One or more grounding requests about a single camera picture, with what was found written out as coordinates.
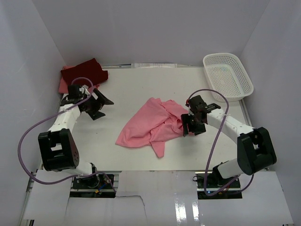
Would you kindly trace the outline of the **pink t shirt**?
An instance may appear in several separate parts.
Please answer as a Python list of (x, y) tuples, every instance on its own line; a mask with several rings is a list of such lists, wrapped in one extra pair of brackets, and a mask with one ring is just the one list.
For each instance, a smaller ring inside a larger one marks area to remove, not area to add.
[(151, 146), (158, 158), (165, 155), (165, 142), (183, 135), (181, 116), (187, 114), (173, 100), (151, 97), (127, 122), (116, 144), (127, 148)]

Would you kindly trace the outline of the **white perforated plastic basket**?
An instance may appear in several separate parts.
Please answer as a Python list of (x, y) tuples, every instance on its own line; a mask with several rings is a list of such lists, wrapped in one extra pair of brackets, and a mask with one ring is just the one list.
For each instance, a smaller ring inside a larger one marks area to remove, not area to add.
[(229, 102), (239, 101), (254, 91), (253, 84), (240, 59), (231, 53), (215, 53), (203, 58), (203, 70), (210, 89)]

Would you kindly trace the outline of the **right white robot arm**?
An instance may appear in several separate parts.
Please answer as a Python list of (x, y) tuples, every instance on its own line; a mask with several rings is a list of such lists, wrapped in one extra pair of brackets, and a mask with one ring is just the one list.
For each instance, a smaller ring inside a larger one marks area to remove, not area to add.
[(235, 159), (213, 167), (207, 180), (222, 188), (235, 176), (252, 176), (277, 162), (271, 137), (266, 128), (253, 128), (226, 113), (217, 104), (207, 104), (200, 95), (187, 100), (187, 114), (181, 115), (183, 135), (195, 136), (206, 132), (206, 125), (218, 129), (237, 146)]

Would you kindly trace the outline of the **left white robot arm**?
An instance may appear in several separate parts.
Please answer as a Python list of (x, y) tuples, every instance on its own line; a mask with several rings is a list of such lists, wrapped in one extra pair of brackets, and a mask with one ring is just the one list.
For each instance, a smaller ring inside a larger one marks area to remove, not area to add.
[(99, 176), (95, 173), (97, 168), (93, 163), (80, 159), (72, 130), (82, 113), (87, 113), (95, 121), (105, 116), (101, 112), (105, 105), (113, 104), (98, 89), (90, 92), (81, 85), (69, 85), (68, 94), (61, 100), (59, 111), (62, 113), (47, 132), (38, 136), (44, 169), (83, 175), (83, 182), (88, 187), (96, 187), (99, 184)]

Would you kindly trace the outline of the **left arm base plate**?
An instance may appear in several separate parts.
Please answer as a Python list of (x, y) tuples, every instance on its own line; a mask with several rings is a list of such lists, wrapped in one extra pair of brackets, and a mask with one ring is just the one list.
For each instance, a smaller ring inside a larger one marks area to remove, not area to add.
[(71, 184), (70, 197), (72, 198), (115, 198), (114, 189), (117, 191), (119, 175), (107, 173), (93, 176), (92, 178), (74, 178)]

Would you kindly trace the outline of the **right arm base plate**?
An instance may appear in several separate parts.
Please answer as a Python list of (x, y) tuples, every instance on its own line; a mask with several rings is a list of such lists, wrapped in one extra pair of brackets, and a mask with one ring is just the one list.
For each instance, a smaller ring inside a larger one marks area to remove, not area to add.
[[(195, 176), (192, 178), (192, 181), (196, 183), (197, 186), (197, 193), (199, 200), (226, 200), (226, 199), (242, 199), (242, 194), (239, 192), (241, 190), (240, 181), (237, 178), (233, 183), (228, 185), (218, 194), (213, 196), (208, 196), (205, 194), (204, 191), (204, 177), (205, 174), (202, 172), (196, 173)], [(208, 194), (212, 194), (213, 192), (217, 191), (218, 189), (222, 188), (225, 184), (231, 181), (232, 178), (223, 179), (222, 181), (218, 182), (211, 176), (211, 172), (207, 175), (207, 185), (206, 190)]]

